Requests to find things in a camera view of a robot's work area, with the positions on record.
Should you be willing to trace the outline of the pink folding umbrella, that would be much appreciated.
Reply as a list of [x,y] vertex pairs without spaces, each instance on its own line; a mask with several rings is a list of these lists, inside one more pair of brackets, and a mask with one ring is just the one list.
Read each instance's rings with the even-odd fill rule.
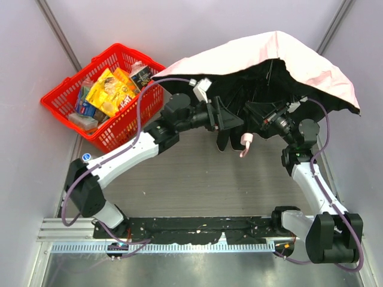
[[212,82],[208,99],[220,96],[224,106],[244,121],[242,126],[218,133],[220,151],[228,145],[242,151],[245,145],[241,144],[241,137],[245,133],[264,139],[276,135],[261,135],[250,127],[244,111],[247,102],[292,103],[307,96],[308,100],[291,113],[294,121],[320,121],[325,113],[343,109],[360,113],[354,86],[346,75],[325,57],[281,31],[246,36],[185,57],[155,74],[153,80],[170,93],[184,93],[186,81],[203,78]]

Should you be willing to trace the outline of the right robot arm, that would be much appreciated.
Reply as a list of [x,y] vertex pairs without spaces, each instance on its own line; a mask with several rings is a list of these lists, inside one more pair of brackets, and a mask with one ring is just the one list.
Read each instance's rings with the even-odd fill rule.
[[357,213],[349,213],[324,181],[316,162],[318,153],[312,147],[317,143],[319,124],[305,118],[291,119],[289,103],[245,104],[248,124],[265,135],[275,133],[287,142],[281,161],[288,174],[303,191],[314,219],[301,211],[280,208],[281,227],[291,231],[305,242],[307,256],[314,264],[333,263],[346,270],[346,263],[356,263],[354,271],[364,264],[361,247],[363,220]]

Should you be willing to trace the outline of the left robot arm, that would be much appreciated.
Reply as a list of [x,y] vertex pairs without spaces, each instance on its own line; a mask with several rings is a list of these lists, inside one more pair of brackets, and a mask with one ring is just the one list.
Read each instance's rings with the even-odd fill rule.
[[140,162],[174,146],[179,142],[181,132],[200,127],[226,132],[243,123],[223,105],[220,97],[192,106],[188,95],[173,94],[161,110],[160,117],[131,141],[102,157],[89,161],[74,160],[66,176],[67,199],[73,202],[83,218],[97,219],[121,236],[127,219],[116,205],[105,199],[105,187]]

